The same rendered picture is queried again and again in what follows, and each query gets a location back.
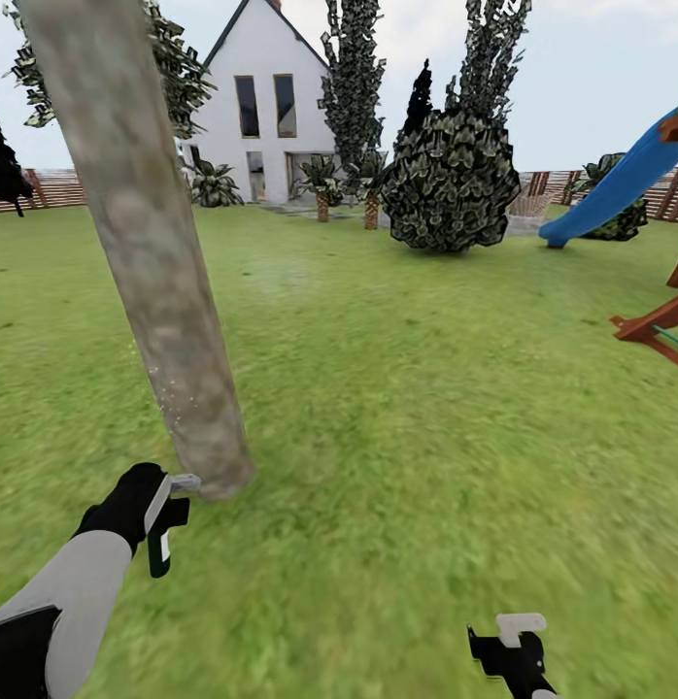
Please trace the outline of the pesticide atomizer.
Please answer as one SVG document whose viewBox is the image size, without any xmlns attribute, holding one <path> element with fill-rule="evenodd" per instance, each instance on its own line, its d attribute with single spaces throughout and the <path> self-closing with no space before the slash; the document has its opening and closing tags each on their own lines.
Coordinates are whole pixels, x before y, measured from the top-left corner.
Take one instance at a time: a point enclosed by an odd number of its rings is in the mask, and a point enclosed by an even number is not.
<svg viewBox="0 0 678 699">
<path fill-rule="evenodd" d="M 169 527 L 150 531 L 147 536 L 152 578 L 161 578 L 171 568 Z"/>
</svg>

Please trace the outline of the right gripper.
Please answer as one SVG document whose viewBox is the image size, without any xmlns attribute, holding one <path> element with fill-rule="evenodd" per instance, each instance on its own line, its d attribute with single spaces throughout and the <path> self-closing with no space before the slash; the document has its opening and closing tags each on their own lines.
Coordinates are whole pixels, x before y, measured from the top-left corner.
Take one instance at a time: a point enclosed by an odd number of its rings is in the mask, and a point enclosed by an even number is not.
<svg viewBox="0 0 678 699">
<path fill-rule="evenodd" d="M 486 675 L 501 675 L 505 682 L 509 682 L 509 675 L 517 665 L 526 665 L 544 673 L 542 661 L 543 649 L 536 635 L 525 633 L 519 636 L 521 644 L 517 648 L 508 648 L 499 636 L 477 637 L 471 633 L 468 636 L 472 657 L 482 661 L 482 667 Z"/>
</svg>

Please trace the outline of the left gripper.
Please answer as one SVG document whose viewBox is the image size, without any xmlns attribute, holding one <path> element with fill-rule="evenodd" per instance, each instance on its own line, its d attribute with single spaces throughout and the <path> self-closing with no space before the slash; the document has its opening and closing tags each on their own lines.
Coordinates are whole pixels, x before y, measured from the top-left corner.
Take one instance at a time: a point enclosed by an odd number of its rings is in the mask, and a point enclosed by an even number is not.
<svg viewBox="0 0 678 699">
<path fill-rule="evenodd" d="M 186 525 L 189 509 L 189 498 L 169 498 L 162 513 L 155 518 L 152 530 Z"/>
</svg>

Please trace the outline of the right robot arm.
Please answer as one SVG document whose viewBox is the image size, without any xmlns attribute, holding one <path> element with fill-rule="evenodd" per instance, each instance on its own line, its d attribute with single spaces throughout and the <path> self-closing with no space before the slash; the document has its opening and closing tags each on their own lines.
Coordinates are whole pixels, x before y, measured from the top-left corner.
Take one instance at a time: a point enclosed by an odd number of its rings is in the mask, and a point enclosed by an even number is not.
<svg viewBox="0 0 678 699">
<path fill-rule="evenodd" d="M 536 630 L 546 628 L 541 613 L 502 614 L 499 636 L 468 636 L 472 657 L 482 661 L 486 675 L 501 675 L 515 699 L 561 699 L 542 677 L 543 649 Z"/>
</svg>

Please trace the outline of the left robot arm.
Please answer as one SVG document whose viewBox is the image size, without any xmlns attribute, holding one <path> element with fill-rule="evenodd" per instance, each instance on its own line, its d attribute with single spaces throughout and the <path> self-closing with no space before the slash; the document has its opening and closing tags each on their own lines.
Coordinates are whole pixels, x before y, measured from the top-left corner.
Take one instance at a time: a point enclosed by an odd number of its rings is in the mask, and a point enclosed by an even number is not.
<svg viewBox="0 0 678 699">
<path fill-rule="evenodd" d="M 87 509 L 51 562 L 0 607 L 0 699 L 76 696 L 138 543 L 152 530 L 186 525 L 190 499 L 169 492 L 200 486 L 196 475 L 169 477 L 156 463 L 137 464 L 105 502 Z"/>
</svg>

